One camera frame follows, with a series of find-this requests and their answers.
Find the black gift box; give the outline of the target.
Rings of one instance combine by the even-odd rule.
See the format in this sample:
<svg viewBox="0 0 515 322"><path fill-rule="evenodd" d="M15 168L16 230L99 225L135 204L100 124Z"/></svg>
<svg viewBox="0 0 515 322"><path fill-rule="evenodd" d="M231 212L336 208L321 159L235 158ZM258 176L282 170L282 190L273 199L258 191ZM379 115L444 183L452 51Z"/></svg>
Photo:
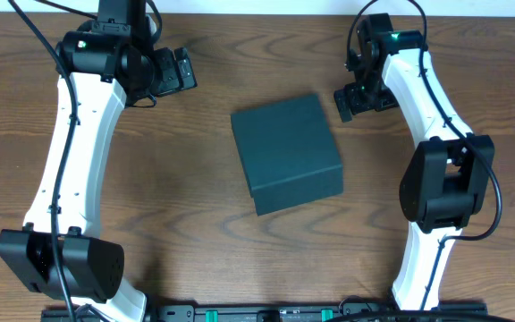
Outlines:
<svg viewBox="0 0 515 322"><path fill-rule="evenodd" d="M321 102L310 94L231 114L259 216L343 193L343 164Z"/></svg>

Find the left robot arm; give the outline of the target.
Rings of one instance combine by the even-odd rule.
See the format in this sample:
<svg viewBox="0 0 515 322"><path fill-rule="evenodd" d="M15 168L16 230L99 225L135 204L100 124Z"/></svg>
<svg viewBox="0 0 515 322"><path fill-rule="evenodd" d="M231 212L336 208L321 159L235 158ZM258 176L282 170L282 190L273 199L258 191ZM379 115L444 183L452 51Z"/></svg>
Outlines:
<svg viewBox="0 0 515 322"><path fill-rule="evenodd" d="M114 128L128 108L197 81L188 51L157 46L163 20L148 0L102 0L47 51L58 72L57 114L37 194L0 258L31 292L79 321L155 321L157 308L124 277L124 252L101 239L100 203Z"/></svg>

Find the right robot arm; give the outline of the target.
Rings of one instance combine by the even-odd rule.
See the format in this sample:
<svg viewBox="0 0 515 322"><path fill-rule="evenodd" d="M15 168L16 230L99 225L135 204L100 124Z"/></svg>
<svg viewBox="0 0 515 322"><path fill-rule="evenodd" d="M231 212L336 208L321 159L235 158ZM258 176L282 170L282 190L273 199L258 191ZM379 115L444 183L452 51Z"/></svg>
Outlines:
<svg viewBox="0 0 515 322"><path fill-rule="evenodd" d="M400 108L415 150L399 188L408 239L391 293L401 310L439 306L443 271L463 229L484 203L494 143L458 116L435 76L425 35L395 30L386 13L357 18L346 68L355 80L334 92L342 121Z"/></svg>

